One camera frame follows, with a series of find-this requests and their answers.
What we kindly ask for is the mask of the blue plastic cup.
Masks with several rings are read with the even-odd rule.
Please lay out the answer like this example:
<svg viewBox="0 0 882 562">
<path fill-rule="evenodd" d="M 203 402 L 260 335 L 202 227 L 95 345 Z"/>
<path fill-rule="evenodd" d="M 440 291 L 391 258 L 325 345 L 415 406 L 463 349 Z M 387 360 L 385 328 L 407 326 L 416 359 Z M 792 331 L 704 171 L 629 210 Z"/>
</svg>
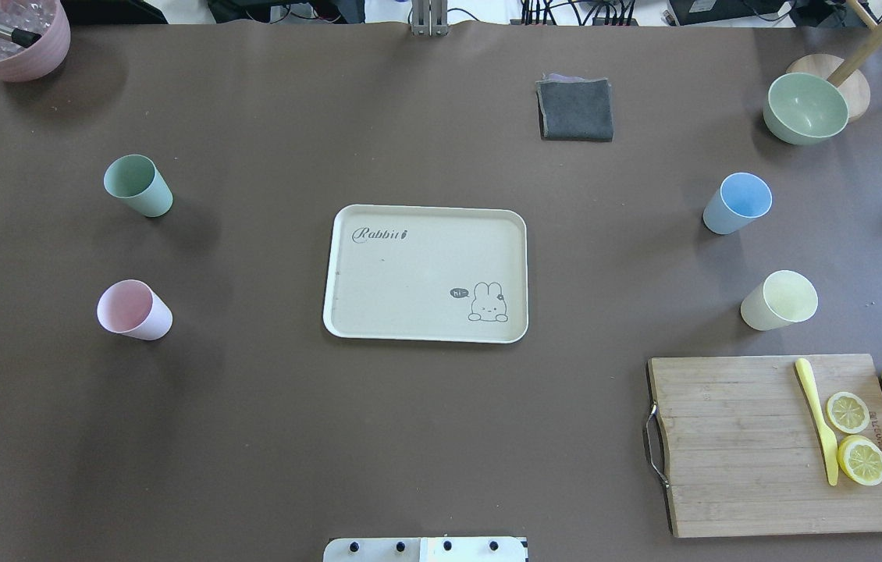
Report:
<svg viewBox="0 0 882 562">
<path fill-rule="evenodd" d="M 769 212 L 772 192 L 763 179 L 751 173 L 727 176 L 702 210 L 702 223 L 715 234 L 728 235 Z"/>
</svg>

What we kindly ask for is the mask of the pink plastic cup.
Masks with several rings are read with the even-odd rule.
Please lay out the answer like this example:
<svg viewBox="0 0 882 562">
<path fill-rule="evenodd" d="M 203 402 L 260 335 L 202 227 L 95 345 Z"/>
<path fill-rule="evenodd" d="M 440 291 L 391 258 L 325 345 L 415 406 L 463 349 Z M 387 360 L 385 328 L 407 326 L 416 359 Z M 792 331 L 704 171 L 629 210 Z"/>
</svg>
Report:
<svg viewBox="0 0 882 562">
<path fill-rule="evenodd" d="M 137 279 L 109 286 L 96 306 L 96 317 L 110 333 L 145 341 L 162 338 L 173 321 L 169 306 Z"/>
</svg>

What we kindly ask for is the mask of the green plastic cup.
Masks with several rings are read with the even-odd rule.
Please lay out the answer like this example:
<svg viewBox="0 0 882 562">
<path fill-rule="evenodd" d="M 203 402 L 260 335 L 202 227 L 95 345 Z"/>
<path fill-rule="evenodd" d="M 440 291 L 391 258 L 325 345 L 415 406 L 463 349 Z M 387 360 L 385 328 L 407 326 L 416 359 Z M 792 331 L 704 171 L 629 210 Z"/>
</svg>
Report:
<svg viewBox="0 0 882 562">
<path fill-rule="evenodd" d="M 144 155 L 126 155 L 113 161 L 105 170 L 103 186 L 109 195 L 148 218 L 164 215 L 173 204 L 169 185 Z"/>
</svg>

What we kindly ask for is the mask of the yellow plastic cup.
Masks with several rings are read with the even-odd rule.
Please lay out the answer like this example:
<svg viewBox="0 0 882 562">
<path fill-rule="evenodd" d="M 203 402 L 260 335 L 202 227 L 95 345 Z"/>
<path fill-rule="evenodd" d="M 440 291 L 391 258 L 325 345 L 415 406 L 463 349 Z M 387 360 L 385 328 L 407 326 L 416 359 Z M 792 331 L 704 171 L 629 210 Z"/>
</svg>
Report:
<svg viewBox="0 0 882 562">
<path fill-rule="evenodd" d="M 773 272 L 741 303 L 744 323 L 758 331 L 805 322 L 818 310 L 818 292 L 808 278 L 791 270 Z"/>
</svg>

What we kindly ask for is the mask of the cream rabbit tray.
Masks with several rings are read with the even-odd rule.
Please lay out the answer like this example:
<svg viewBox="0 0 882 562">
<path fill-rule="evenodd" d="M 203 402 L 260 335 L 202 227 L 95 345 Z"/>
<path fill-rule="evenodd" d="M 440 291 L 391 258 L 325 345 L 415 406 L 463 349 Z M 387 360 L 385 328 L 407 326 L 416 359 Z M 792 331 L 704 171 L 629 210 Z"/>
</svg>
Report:
<svg viewBox="0 0 882 562">
<path fill-rule="evenodd" d="M 527 226 L 504 209 L 349 205 L 322 319 L 352 339 L 513 343 L 529 327 Z"/>
</svg>

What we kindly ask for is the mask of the grey folded cloth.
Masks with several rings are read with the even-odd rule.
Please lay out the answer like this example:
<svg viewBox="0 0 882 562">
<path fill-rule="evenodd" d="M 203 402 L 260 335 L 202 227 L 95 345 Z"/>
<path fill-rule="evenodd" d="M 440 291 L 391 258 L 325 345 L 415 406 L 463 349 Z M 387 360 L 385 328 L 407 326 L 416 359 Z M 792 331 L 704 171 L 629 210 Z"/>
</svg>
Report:
<svg viewBox="0 0 882 562">
<path fill-rule="evenodd" d="M 613 140 L 612 86 L 608 79 L 551 73 L 536 82 L 543 139 Z"/>
</svg>

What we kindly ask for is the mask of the wooden cutting board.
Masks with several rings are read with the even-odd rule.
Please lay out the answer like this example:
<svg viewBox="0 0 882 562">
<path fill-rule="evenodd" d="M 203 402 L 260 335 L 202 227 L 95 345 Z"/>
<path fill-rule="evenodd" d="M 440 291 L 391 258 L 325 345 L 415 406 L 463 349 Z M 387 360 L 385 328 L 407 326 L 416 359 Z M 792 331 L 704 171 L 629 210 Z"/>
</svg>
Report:
<svg viewBox="0 0 882 562">
<path fill-rule="evenodd" d="M 809 356 L 820 402 L 855 393 L 882 451 L 882 392 L 868 354 Z M 794 356 L 656 357 L 648 363 L 656 460 L 676 537 L 882 532 L 882 483 L 827 483 Z"/>
</svg>

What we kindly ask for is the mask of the green bowl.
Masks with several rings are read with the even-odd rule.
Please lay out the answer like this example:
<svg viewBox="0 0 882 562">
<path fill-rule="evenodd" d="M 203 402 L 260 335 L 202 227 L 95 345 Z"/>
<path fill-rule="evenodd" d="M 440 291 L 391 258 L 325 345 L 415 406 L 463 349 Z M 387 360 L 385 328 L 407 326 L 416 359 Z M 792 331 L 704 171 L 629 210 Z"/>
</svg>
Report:
<svg viewBox="0 0 882 562">
<path fill-rule="evenodd" d="M 776 138 L 798 146 L 825 141 L 844 130 L 850 107 L 837 87 L 808 73 L 787 73 L 766 93 L 763 121 Z"/>
</svg>

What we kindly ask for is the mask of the upper lemon slice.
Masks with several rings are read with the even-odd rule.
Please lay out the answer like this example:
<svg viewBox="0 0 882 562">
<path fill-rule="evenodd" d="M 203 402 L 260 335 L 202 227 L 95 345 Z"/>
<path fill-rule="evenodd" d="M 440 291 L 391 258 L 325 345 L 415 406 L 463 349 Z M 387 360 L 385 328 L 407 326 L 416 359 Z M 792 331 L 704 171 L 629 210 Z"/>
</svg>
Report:
<svg viewBox="0 0 882 562">
<path fill-rule="evenodd" d="M 827 422 L 845 434 L 862 433 L 870 424 L 870 410 L 855 393 L 841 391 L 830 395 L 825 409 Z"/>
</svg>

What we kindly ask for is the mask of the lemon slice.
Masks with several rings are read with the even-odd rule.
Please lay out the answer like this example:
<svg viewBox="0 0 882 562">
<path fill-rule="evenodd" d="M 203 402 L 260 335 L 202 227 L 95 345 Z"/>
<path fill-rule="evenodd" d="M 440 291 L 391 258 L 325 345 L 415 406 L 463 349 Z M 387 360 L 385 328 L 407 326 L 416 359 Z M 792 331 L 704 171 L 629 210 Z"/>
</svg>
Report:
<svg viewBox="0 0 882 562">
<path fill-rule="evenodd" d="M 825 409 L 827 422 L 845 434 L 862 433 L 870 424 L 870 410 L 855 393 L 841 391 L 830 395 Z"/>
<path fill-rule="evenodd" d="M 882 452 L 870 439 L 851 435 L 838 444 L 838 467 L 862 486 L 882 483 Z"/>
</svg>

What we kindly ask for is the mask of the yellow plastic knife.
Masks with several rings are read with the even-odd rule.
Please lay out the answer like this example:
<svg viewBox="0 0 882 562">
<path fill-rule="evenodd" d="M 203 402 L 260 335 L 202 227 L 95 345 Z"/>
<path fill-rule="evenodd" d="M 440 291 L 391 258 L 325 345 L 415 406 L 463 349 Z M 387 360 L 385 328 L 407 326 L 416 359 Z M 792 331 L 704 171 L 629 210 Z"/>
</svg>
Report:
<svg viewBox="0 0 882 562">
<path fill-rule="evenodd" d="M 823 453 L 823 463 L 825 464 L 827 484 L 837 486 L 838 484 L 838 441 L 836 434 L 830 429 L 829 424 L 823 416 L 823 408 L 820 405 L 820 395 L 818 386 L 816 386 L 815 375 L 811 362 L 805 357 L 795 359 L 795 374 L 802 387 L 802 392 L 808 403 L 809 412 L 811 412 L 813 427 L 820 442 L 820 450 Z"/>
</svg>

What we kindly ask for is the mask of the wooden cup stand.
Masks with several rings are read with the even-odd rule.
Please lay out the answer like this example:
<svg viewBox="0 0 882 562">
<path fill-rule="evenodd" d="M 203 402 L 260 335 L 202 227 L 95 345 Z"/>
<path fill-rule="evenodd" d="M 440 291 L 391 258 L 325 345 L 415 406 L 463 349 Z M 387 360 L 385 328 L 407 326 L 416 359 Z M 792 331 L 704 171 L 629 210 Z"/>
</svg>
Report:
<svg viewBox="0 0 882 562">
<path fill-rule="evenodd" d="M 852 123 L 862 117 L 870 105 L 869 82 L 859 71 L 859 67 L 882 46 L 882 20 L 877 22 L 858 1 L 848 1 L 845 4 L 870 30 L 866 41 L 845 59 L 829 54 L 806 55 L 795 60 L 787 68 L 787 72 L 812 74 L 837 87 L 848 103 L 848 121 Z"/>
</svg>

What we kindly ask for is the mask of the lower lemon slice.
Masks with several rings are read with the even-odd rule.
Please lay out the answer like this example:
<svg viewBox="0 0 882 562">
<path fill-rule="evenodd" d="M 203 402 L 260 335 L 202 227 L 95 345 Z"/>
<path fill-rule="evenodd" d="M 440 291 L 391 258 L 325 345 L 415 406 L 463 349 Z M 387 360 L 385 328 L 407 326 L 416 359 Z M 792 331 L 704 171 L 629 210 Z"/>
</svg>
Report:
<svg viewBox="0 0 882 562">
<path fill-rule="evenodd" d="M 851 435 L 838 444 L 838 467 L 862 486 L 882 483 L 882 452 L 870 439 Z"/>
</svg>

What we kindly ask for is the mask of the pink bowl with ice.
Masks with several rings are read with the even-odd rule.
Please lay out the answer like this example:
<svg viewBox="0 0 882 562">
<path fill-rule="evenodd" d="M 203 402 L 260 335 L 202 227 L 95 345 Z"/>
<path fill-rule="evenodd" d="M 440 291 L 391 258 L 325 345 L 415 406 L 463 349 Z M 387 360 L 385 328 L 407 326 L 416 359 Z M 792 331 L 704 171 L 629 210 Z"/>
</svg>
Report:
<svg viewBox="0 0 882 562">
<path fill-rule="evenodd" d="M 66 59 L 71 32 L 59 1 L 0 1 L 0 80 L 24 82 Z"/>
</svg>

